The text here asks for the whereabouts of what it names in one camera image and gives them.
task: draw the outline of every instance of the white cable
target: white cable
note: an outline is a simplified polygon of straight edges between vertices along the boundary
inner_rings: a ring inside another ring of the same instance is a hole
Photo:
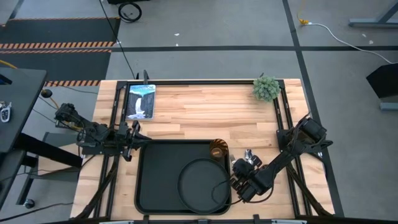
[[[324,27],[325,29],[327,29],[327,30],[329,31],[329,33],[332,35],[332,37],[333,37],[334,39],[336,39],[336,40],[337,40],[338,42],[340,42],[340,43],[343,43],[343,44],[345,44],[345,45],[348,45],[348,46],[350,46],[350,47],[353,47],[353,48],[355,48],[356,50],[360,50],[360,51],[362,51],[362,52],[368,52],[368,53],[372,53],[372,54],[374,54],[374,55],[377,55],[377,56],[379,56],[380,58],[383,58],[383,60],[385,60],[385,61],[386,61],[387,63],[389,63],[389,64],[398,63],[398,62],[390,62],[388,59],[386,59],[385,57],[383,57],[382,55],[380,55],[380,54],[378,54],[378,53],[376,53],[376,52],[373,52],[373,51],[370,51],[370,50],[363,50],[363,49],[360,49],[360,48],[358,48],[358,47],[355,47],[355,46],[353,46],[353,45],[351,45],[351,44],[349,44],[349,43],[347,43],[347,42],[344,42],[344,41],[340,40],[339,38],[337,38],[337,37],[331,32],[331,30],[330,30],[327,26],[325,26],[325,25],[323,25],[323,24],[314,24],[314,23],[309,22],[309,23],[306,24],[306,25],[322,26],[322,27]]]

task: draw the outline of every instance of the green plant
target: green plant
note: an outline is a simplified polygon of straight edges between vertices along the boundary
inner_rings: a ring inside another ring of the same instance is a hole
[[[256,79],[254,82],[253,94],[257,100],[271,102],[277,98],[280,93],[279,83],[275,78],[263,77]]]

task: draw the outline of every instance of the concrete floor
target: concrete floor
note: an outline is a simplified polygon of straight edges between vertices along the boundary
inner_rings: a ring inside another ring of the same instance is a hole
[[[354,45],[398,45],[396,29],[353,29],[349,18],[376,17],[393,0],[307,0],[302,18],[330,27],[339,38]],[[0,1],[0,13],[11,14],[16,0]],[[121,24],[123,47],[174,47],[205,45],[293,46],[284,6],[280,0],[151,0],[138,3],[143,16],[133,24]],[[299,0],[289,0],[295,18]],[[108,16],[116,16],[116,6],[104,3]],[[96,17],[103,16],[97,0],[25,0],[16,17]],[[295,20],[302,46],[339,46],[321,27],[300,27]],[[379,52],[398,62],[398,52]],[[262,72],[277,78],[301,78],[293,51],[189,51],[128,52],[135,72],[146,69],[151,78],[256,78]],[[364,52],[304,52],[308,76],[322,124],[328,138],[331,163],[346,217],[398,220],[395,212],[398,193],[398,112],[382,112],[379,100],[365,77],[386,63]],[[123,55],[114,52],[107,79],[131,78]],[[98,91],[96,87],[79,87]],[[71,102],[80,114],[91,119],[95,95],[53,88],[59,102]],[[53,116],[53,109],[38,101],[35,109]],[[61,133],[53,124],[32,112],[24,132],[36,138],[44,133]],[[15,206],[19,176],[0,217],[25,211]],[[34,182],[29,197],[37,208],[54,202],[73,201],[75,182]],[[71,207],[33,213],[13,222],[42,223],[68,218]]]

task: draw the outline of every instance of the black desk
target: black desk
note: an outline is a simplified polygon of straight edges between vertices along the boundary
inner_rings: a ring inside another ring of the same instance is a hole
[[[0,74],[12,81],[12,85],[0,85],[0,101],[12,103],[11,119],[0,122],[0,208],[21,165],[35,167],[37,157],[26,152],[44,156],[57,162],[80,168],[82,159],[72,153],[21,133],[27,118],[43,88],[47,72],[43,70],[0,68]],[[22,189],[21,204],[29,191],[30,176]]]

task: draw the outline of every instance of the black floor mat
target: black floor mat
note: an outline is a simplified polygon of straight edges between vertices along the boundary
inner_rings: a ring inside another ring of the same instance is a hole
[[[120,18],[109,18],[118,33]],[[106,18],[11,19],[0,33],[0,49],[110,47],[116,41]]]
[[[95,86],[104,80],[110,50],[9,50],[0,51],[0,60],[18,68],[47,71],[47,86]]]

